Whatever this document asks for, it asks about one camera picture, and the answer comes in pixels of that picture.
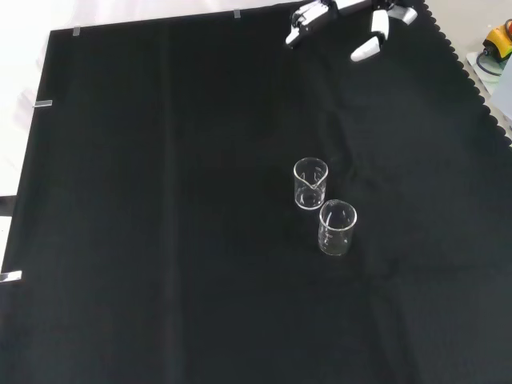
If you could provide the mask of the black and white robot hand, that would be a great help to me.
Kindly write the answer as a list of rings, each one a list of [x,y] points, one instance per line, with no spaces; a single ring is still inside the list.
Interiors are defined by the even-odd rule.
[[[290,32],[284,44],[293,49],[305,36],[331,19],[364,9],[372,10],[370,38],[351,53],[352,62],[361,62],[382,50],[389,37],[391,18],[410,25],[418,16],[407,1],[312,1],[300,6],[290,16]]]

